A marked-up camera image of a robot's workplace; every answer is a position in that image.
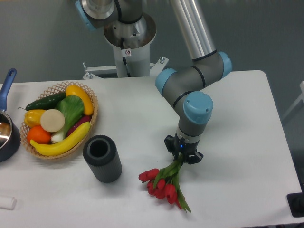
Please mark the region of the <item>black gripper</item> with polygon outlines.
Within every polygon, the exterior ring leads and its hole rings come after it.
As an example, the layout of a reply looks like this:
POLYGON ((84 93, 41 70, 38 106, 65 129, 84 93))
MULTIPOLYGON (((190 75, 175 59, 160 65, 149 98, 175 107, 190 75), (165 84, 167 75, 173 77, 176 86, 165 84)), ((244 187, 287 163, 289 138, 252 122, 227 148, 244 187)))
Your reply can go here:
POLYGON ((204 155, 197 150, 199 142, 189 143, 186 139, 175 136, 167 135, 164 143, 169 153, 174 157, 174 161, 179 160, 180 153, 184 155, 183 162, 189 165, 200 163, 204 155))

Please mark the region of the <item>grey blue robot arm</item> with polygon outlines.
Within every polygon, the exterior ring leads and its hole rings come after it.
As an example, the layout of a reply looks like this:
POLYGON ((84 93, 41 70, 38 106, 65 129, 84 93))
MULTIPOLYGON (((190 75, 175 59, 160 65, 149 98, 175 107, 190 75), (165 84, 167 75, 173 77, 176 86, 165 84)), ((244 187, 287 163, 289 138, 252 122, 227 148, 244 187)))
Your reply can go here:
MULTIPOLYGON (((216 50, 195 0, 172 0, 170 4, 193 64, 182 72, 162 70, 155 86, 180 118, 175 135, 164 140, 168 151, 175 158, 182 156, 185 163, 195 164, 203 157, 197 146, 213 109, 212 99, 202 90, 226 77, 232 63, 226 53, 216 50)), ((87 28, 103 28, 113 48, 118 77, 152 75, 150 44, 156 25, 144 13, 142 1, 78 0, 75 6, 87 28)))

